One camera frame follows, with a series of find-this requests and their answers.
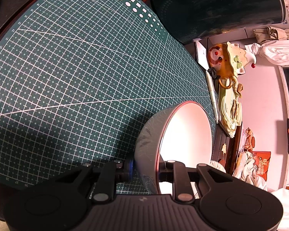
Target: bowl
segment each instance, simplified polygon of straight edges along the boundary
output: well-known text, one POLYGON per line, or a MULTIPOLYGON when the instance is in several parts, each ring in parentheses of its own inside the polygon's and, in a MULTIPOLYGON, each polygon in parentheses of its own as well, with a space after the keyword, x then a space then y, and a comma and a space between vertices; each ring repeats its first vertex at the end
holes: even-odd
POLYGON ((165 108, 152 116, 137 138, 134 154, 138 176, 151 194, 172 193, 171 183, 158 180, 161 158, 196 168, 199 163, 209 164, 211 156, 210 122, 202 106, 193 101, 165 108))

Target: gray bowl exterior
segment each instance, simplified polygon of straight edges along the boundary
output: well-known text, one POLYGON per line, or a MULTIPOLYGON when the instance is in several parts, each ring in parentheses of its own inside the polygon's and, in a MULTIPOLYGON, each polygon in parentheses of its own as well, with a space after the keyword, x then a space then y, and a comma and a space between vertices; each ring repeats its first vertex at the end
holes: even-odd
POLYGON ((173 113, 186 103, 176 104, 153 115, 137 138, 134 154, 136 170, 142 184, 151 194, 161 194, 157 172, 164 131, 173 113))

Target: hat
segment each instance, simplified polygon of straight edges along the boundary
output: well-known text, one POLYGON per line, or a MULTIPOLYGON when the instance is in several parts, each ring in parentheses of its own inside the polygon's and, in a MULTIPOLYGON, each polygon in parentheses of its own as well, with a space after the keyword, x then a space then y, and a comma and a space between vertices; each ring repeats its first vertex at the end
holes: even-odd
POLYGON ((236 77, 245 73, 244 67, 247 64, 256 63, 256 56, 253 53, 241 49, 237 47, 237 45, 238 44, 227 42, 227 52, 229 54, 230 64, 236 77))

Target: cartoon face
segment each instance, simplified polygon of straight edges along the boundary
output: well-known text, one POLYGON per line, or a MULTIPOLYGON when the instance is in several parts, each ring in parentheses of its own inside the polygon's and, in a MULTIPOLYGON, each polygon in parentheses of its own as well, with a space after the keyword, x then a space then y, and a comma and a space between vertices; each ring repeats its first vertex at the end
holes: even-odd
POLYGON ((208 52, 210 66, 216 70, 222 69, 225 63, 229 63, 228 57, 226 44, 216 44, 208 52))

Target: ceramic figurine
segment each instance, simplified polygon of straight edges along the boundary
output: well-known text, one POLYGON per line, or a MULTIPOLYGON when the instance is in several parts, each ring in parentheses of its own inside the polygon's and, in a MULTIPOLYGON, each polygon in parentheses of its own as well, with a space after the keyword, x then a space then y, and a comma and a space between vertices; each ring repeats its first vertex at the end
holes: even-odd
POLYGON ((245 135, 246 135, 246 141, 244 145, 244 150, 252 152, 253 148, 255 147, 255 137, 254 137, 253 131, 251 131, 251 129, 248 127, 245 130, 245 135))
POLYGON ((241 83, 235 83, 235 85, 233 86, 233 93, 235 95, 235 97, 240 97, 242 98, 242 93, 241 91, 244 89, 243 84, 241 83))
MULTIPOLYGON (((224 86, 229 85, 229 80, 222 80, 224 86)), ((237 126, 242 124, 242 104, 232 89, 219 87, 218 106, 221 113, 221 124, 231 138, 234 137, 237 126)))
POLYGON ((256 57, 251 52, 238 47, 238 44, 218 43, 210 48, 208 53, 210 68, 208 72, 213 78, 218 79, 220 86, 229 89, 237 84, 238 75, 245 73, 244 67, 251 64, 255 67, 256 57), (222 80, 230 80, 228 86, 223 85, 222 80))

